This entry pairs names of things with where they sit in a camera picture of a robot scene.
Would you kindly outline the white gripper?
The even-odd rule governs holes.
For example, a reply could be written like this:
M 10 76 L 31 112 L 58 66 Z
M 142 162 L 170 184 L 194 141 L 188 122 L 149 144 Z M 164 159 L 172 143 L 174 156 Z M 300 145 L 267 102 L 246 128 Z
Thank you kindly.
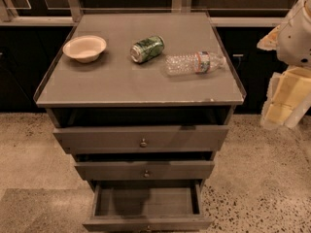
M 260 125 L 268 130 L 294 128 L 311 107 L 311 0 L 298 0 L 280 26 L 259 40 L 260 50 L 276 50 L 290 66 L 269 81 Z

